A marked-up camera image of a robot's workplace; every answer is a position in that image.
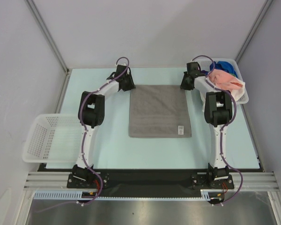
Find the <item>grey terry towel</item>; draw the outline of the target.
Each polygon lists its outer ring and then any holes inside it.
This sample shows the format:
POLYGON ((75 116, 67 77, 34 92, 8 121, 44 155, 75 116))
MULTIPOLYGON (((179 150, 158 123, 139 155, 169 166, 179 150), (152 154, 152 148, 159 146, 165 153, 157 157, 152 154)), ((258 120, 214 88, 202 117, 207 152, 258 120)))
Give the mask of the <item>grey terry towel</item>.
POLYGON ((130 94, 128 134, 132 138, 191 137, 185 90, 178 85, 137 85, 130 94))

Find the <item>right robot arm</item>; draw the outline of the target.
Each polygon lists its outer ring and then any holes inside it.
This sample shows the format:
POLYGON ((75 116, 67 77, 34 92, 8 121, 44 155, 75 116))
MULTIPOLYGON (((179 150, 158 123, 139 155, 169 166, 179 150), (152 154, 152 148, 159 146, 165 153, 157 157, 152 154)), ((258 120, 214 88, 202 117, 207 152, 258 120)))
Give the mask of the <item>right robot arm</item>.
POLYGON ((235 119, 236 103, 231 93, 217 88, 200 69, 198 62, 186 64, 180 85, 183 90, 198 90, 205 95, 204 118, 211 133, 211 159, 208 163, 207 185, 218 188, 229 176, 226 160, 228 125, 235 119))

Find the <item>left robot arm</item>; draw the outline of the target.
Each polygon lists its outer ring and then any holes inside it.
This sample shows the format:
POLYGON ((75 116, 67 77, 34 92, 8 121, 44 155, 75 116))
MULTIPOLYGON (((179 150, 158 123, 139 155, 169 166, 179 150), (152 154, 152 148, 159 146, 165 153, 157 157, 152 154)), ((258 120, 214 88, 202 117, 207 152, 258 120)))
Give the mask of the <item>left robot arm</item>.
POLYGON ((94 182, 90 168, 94 165, 96 135, 105 117, 105 101, 120 90, 132 89, 135 89, 135 85, 130 67, 117 65, 116 71, 111 73, 100 88, 92 92, 85 91, 81 95, 78 111, 78 119, 82 125, 81 151, 72 168, 72 174, 84 188, 90 187, 94 182))

